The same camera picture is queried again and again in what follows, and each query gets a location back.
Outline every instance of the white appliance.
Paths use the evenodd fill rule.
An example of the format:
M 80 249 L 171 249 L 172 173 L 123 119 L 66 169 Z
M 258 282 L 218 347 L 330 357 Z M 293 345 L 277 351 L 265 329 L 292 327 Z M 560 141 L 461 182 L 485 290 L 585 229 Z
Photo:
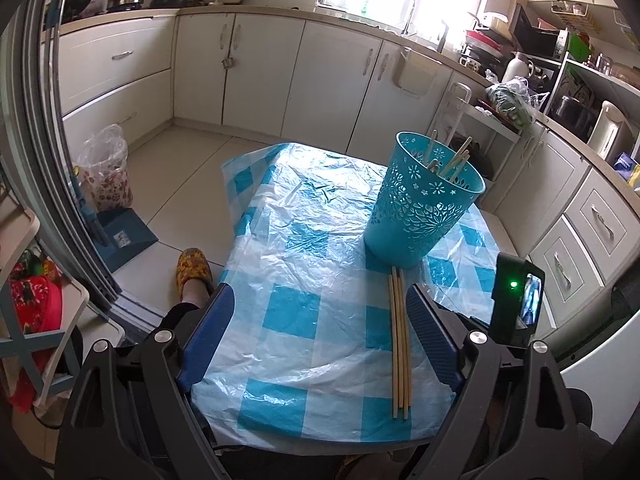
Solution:
M 632 150 L 636 138 L 638 131 L 632 128 L 624 114 L 616 105 L 604 101 L 587 146 L 613 165 L 620 153 L 635 155 Z

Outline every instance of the checkered tablecloth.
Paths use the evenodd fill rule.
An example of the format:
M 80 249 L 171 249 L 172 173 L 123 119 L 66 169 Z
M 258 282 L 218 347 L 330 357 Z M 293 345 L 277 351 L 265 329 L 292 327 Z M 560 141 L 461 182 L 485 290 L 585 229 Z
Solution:
M 362 233 L 383 166 L 280 144 L 222 167 L 236 310 L 193 402 L 221 444 L 298 454 L 405 447 L 435 435 L 452 392 L 411 330 L 413 406 L 393 420 L 389 268 Z M 498 247 L 471 206 L 406 273 L 489 321 Z

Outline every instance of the trash bag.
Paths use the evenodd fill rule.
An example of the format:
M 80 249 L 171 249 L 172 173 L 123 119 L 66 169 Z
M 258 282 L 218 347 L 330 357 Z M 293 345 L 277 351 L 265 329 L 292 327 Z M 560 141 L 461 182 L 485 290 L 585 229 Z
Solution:
M 533 122 L 534 116 L 530 108 L 540 110 L 548 96 L 548 93 L 537 94 L 531 90 L 527 80 L 520 76 L 505 83 L 489 86 L 486 94 L 495 110 L 511 120 L 519 129 Z
M 107 126 L 84 143 L 76 164 L 98 212 L 131 206 L 128 154 L 127 141 L 117 124 Z

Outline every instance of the hanging plastic bin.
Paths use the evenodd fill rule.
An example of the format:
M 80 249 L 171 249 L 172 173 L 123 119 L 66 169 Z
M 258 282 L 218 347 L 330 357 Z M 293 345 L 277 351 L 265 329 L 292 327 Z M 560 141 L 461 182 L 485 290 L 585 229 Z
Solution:
M 364 231 L 364 241 L 380 260 L 408 269 L 417 265 L 484 193 L 484 180 L 466 163 L 454 183 L 427 170 L 430 139 L 420 134 L 396 135 L 394 154 Z M 429 159 L 444 167 L 455 155 L 436 142 Z

